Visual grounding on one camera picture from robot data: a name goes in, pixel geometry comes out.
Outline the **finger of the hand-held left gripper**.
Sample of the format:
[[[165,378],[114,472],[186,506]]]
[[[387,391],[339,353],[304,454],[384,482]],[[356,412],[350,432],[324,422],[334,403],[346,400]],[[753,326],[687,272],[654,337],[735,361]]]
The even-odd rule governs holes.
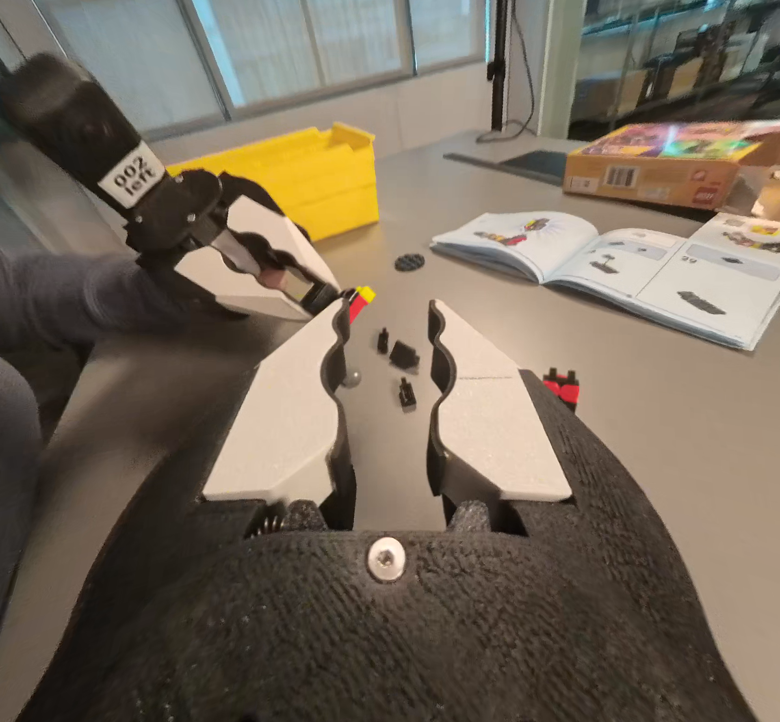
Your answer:
[[[213,242],[180,244],[182,258],[177,274],[209,292],[221,307],[240,314],[307,322],[311,314],[285,289],[263,282],[264,272],[297,272],[310,281],[315,276],[315,249],[307,240],[270,242],[232,240],[228,253]]]
[[[301,228],[282,212],[246,195],[241,195],[228,210],[225,261],[234,271],[254,278],[260,288],[274,291],[293,303],[306,303],[313,286],[330,285],[342,290]],[[286,270],[286,288],[273,290],[262,286],[256,278],[263,268]]]

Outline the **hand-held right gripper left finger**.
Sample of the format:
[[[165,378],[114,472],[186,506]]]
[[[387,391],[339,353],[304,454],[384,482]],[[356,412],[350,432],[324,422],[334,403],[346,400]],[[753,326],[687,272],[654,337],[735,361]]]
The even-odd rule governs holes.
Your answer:
[[[206,502],[314,502],[332,530],[351,530],[356,505],[346,414],[350,300],[339,297],[265,357],[221,445]]]

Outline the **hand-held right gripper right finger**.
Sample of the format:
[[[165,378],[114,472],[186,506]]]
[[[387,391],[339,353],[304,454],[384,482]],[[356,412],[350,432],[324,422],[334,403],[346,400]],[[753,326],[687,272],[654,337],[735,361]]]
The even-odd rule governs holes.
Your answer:
[[[493,530],[520,530],[517,502],[566,502],[572,488],[520,367],[440,299],[427,314],[431,411],[427,478],[446,525],[477,503]]]

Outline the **yellow plastic bin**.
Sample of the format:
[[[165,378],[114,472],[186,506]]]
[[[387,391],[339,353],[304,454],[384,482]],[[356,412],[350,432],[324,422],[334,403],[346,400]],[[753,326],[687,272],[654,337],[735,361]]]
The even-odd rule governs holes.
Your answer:
[[[315,242],[380,219],[375,135],[345,123],[290,132],[167,169],[172,175],[194,169],[228,172],[256,182]]]

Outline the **small black yellow lego assembly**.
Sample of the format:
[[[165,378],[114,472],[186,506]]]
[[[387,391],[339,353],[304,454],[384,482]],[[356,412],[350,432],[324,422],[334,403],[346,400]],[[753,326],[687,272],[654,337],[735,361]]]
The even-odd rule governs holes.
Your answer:
[[[331,303],[346,299],[349,302],[349,324],[353,324],[360,313],[370,305],[376,297],[374,290],[368,286],[348,288],[338,291],[330,285],[312,287],[306,295],[308,312],[315,316]]]

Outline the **instruction booklet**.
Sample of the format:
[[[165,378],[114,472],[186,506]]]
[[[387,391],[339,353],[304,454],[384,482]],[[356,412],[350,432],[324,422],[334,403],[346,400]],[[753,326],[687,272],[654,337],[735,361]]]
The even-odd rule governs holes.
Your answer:
[[[779,223],[773,220],[719,213],[693,236],[704,245],[779,255]]]
[[[708,246],[693,240],[696,232],[688,238],[642,228],[599,233],[562,212],[483,214],[434,236],[430,248],[752,352],[778,312],[779,255]]]

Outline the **person's left forearm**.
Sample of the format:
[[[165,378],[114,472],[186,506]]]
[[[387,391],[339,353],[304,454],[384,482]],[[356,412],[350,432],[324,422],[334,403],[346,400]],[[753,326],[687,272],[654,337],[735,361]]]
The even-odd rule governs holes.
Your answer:
[[[1,350],[93,344],[178,327],[186,304],[128,257],[1,255]]]

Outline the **long red yellow lego assembly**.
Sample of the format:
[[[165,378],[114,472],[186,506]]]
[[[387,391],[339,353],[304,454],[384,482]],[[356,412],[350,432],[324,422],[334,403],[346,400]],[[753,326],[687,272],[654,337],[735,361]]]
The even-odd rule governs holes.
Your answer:
[[[571,413],[576,413],[580,401],[580,381],[575,370],[562,374],[557,368],[551,367],[542,376],[542,382]]]

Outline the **orange cardboard lego box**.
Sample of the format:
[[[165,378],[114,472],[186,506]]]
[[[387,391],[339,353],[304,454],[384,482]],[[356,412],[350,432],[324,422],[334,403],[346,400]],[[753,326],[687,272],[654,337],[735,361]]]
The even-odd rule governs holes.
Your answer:
[[[744,169],[778,160],[779,121],[637,123],[571,151],[569,194],[718,210]]]

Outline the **dark teal desk pad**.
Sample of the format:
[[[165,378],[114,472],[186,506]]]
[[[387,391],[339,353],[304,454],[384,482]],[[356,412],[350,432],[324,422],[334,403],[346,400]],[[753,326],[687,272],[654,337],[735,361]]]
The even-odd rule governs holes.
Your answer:
[[[488,161],[461,153],[445,153],[443,159],[471,167],[501,172],[523,179],[561,188],[564,181],[567,153],[537,150],[501,162]]]

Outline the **black tripod pole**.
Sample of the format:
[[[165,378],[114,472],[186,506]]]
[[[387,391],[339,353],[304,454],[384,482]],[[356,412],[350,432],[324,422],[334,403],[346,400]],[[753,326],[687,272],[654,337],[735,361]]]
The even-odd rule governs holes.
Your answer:
[[[493,0],[492,57],[487,65],[487,79],[492,84],[490,137],[501,135],[504,129],[506,78],[506,46],[509,29],[509,1]]]

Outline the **closed instruction booklet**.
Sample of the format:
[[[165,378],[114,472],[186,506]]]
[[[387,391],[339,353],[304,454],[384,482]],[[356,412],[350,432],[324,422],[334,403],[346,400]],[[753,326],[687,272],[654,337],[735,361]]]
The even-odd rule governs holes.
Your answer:
[[[779,223],[773,220],[719,213],[693,236],[704,245],[779,255]]]

